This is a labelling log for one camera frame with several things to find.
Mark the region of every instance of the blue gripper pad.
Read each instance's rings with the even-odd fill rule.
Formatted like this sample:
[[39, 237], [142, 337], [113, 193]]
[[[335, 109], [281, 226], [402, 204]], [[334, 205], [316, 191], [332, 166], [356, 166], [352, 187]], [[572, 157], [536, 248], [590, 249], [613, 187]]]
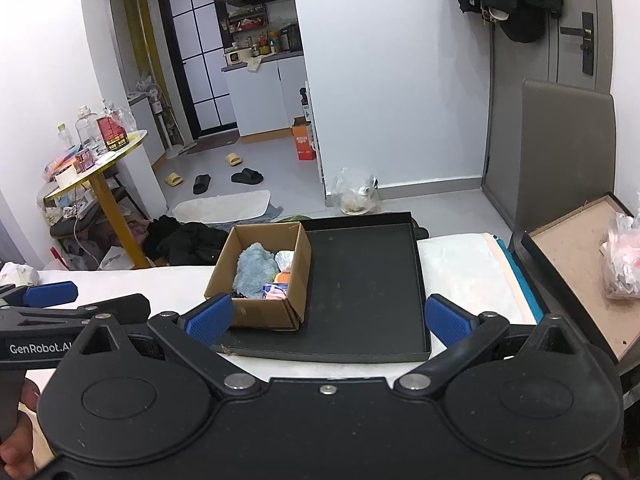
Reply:
[[447, 348], [468, 336], [478, 324], [478, 318], [439, 294], [431, 294], [424, 303], [427, 328]]
[[178, 327], [206, 347], [215, 343], [234, 318], [234, 304], [228, 294], [217, 294], [178, 318]]
[[78, 299], [78, 288], [74, 282], [49, 283], [30, 286], [22, 297], [22, 304], [33, 308], [73, 303]]

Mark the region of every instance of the blue plush toy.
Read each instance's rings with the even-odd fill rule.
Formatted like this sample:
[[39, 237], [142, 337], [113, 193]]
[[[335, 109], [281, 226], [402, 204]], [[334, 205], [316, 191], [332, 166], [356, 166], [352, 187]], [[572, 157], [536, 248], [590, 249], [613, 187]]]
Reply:
[[280, 269], [273, 254], [256, 242], [242, 251], [238, 258], [234, 290], [246, 298], [260, 300], [262, 287], [271, 283], [278, 272]]

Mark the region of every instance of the yellow slipper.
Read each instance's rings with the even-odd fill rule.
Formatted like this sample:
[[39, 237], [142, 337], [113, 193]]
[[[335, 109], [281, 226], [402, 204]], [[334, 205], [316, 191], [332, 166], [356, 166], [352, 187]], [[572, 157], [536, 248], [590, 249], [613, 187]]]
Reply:
[[169, 176], [164, 181], [171, 187], [175, 187], [178, 184], [182, 184], [184, 182], [182, 177], [177, 173], [169, 174]]
[[230, 166], [237, 166], [238, 164], [242, 164], [242, 159], [237, 153], [229, 153], [226, 156], [226, 163]]

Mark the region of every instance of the human hand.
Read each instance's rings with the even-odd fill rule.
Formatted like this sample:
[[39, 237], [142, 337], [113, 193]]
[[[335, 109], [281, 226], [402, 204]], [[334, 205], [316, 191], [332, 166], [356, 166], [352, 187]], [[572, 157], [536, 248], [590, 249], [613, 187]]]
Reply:
[[[20, 402], [35, 412], [38, 398], [40, 398], [40, 389], [37, 384], [25, 379]], [[18, 411], [17, 427], [11, 436], [0, 445], [0, 458], [5, 463], [4, 472], [14, 480], [24, 480], [35, 473], [33, 425], [26, 413]]]

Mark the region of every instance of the door lock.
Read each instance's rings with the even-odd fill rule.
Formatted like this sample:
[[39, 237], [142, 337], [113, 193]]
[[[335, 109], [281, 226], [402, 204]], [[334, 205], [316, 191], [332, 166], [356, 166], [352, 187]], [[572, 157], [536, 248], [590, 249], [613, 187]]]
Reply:
[[560, 27], [560, 34], [582, 38], [582, 72], [593, 76], [595, 67], [594, 21], [592, 12], [582, 13], [582, 28]]

